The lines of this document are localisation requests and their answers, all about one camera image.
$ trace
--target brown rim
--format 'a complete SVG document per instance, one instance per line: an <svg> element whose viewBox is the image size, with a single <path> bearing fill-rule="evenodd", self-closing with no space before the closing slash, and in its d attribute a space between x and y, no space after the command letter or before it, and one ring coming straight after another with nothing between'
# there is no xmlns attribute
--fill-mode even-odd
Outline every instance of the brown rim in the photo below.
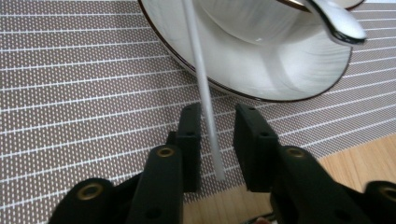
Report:
<svg viewBox="0 0 396 224"><path fill-rule="evenodd" d="M166 39L161 35L160 31L159 31L159 30L157 29L157 27L154 25L154 23L152 22L152 20L151 20L149 14L147 13L145 7L143 6L143 2L142 2L142 1L143 1L143 0L138 0L139 6L140 6L140 8L142 9L143 14L145 15L146 20L148 21L149 25L150 25L151 28L153 29L154 33L158 36L158 38L160 38L161 42L163 42L163 44L165 45L165 47L174 55L174 57L177 58L177 60L179 61L179 63L181 63L181 65L183 65L186 69L190 70L192 73L195 73L195 67L194 67L192 64L190 64L189 62L187 62L181 55L179 55L178 52L177 52L175 49L173 49L172 46L166 41ZM256 96L251 96L251 95L242 93L242 92L240 92L240 91L236 91L236 90L234 90L234 89L231 89L231 88L229 88L229 87L226 87L226 86L224 86L224 85L218 83L217 81L213 80L213 79L210 78L210 77L208 77L207 79L208 79L210 85L216 86L216 87L218 87L218 88L223 89L224 91L227 91L228 93L231 93L231 94L234 94L234 95L237 95L237 96L246 98L246 99L256 100L256 101L262 101L262 102L269 102L269 103L292 103L292 102L299 102L299 101L304 101L304 100L309 100L309 99L315 98L315 97L321 95L322 93L328 91L328 90L331 89L335 84L337 84L337 83L340 81L341 77L344 75L344 73L347 71L347 68L348 68L348 66L349 66L351 57L352 57L352 48L351 48L350 51L349 51L349 59L348 59L348 62L347 62L347 65L346 65L344 71L342 72L342 75L341 75L339 78L337 78L337 80L335 80L334 83L333 83L328 89L326 89L326 90L324 90L324 91L321 91L320 93L315 94L315 95L313 95L313 96L305 97L305 98L298 99L298 100L270 100L270 99L260 98L260 97L256 97Z"/></svg>
<svg viewBox="0 0 396 224"><path fill-rule="evenodd" d="M276 0L276 1L283 3L285 5L288 5L290 7L294 7L299 10L309 12L308 8L306 8L303 4L298 3L296 1L293 1L293 0ZM356 5L354 5L352 7L347 7L346 10L352 10L353 8L360 6L363 2L364 2L364 0L360 0Z"/></svg>

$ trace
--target placemat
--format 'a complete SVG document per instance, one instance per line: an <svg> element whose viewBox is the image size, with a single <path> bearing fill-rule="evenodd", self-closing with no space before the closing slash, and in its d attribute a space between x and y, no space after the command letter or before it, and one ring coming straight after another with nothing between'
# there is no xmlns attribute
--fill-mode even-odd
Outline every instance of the placemat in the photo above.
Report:
<svg viewBox="0 0 396 224"><path fill-rule="evenodd" d="M77 182L117 185L141 172L181 108L199 102L198 88L136 1L0 4L0 223L45 223ZM254 105L282 144L317 158L396 132L396 3L353 14L369 40L319 97L274 104L211 90L227 181L214 177L203 127L203 189L186 203L243 184L232 148L236 103Z"/></svg>

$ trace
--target brass screw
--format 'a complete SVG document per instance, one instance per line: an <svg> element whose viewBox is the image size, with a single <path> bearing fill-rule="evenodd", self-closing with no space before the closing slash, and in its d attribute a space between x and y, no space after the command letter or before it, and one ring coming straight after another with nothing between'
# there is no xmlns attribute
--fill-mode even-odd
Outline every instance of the brass screw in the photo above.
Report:
<svg viewBox="0 0 396 224"><path fill-rule="evenodd" d="M96 198L103 191L103 186L98 183L91 183L84 186L77 193L77 197L82 201L88 201L90 199Z"/></svg>
<svg viewBox="0 0 396 224"><path fill-rule="evenodd" d="M396 189L390 187L381 187L379 192L381 192L382 195L384 195L389 200L396 202Z"/></svg>
<svg viewBox="0 0 396 224"><path fill-rule="evenodd" d="M300 150L299 148L295 148L295 147L288 148L286 150L286 152L288 152L288 154L291 155L292 157L302 158L305 156L305 154L302 150Z"/></svg>
<svg viewBox="0 0 396 224"><path fill-rule="evenodd" d="M157 155L159 157L170 157L175 154L175 151L170 147L163 147L157 150Z"/></svg>

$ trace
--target teacup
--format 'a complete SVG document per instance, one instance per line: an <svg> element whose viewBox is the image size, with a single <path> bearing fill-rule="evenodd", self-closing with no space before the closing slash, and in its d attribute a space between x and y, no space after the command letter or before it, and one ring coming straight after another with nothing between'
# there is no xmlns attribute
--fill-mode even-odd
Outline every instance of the teacup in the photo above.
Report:
<svg viewBox="0 0 396 224"><path fill-rule="evenodd" d="M252 44L293 43L322 28L331 40L342 45L359 45L366 38L353 16L333 0L305 0L309 11L296 0L199 1L224 31Z"/></svg>

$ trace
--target plastic straw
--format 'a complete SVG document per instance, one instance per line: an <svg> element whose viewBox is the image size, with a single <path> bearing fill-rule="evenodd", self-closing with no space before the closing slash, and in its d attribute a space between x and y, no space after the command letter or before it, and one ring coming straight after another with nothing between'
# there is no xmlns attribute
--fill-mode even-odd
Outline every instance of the plastic straw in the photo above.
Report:
<svg viewBox="0 0 396 224"><path fill-rule="evenodd" d="M212 151L213 163L215 166L215 174L217 180L224 180L224 167L221 161L219 150L219 141L215 125L215 117L213 115L212 101L210 98L209 84L207 83L205 62L203 58L201 42L198 36L198 29L196 25L195 10L192 5L192 0L181 0L183 2L184 13L189 27L189 35L192 46L192 52L195 60L195 71L198 79L198 87L201 95L201 101L204 109L207 133L209 135L209 142Z"/></svg>

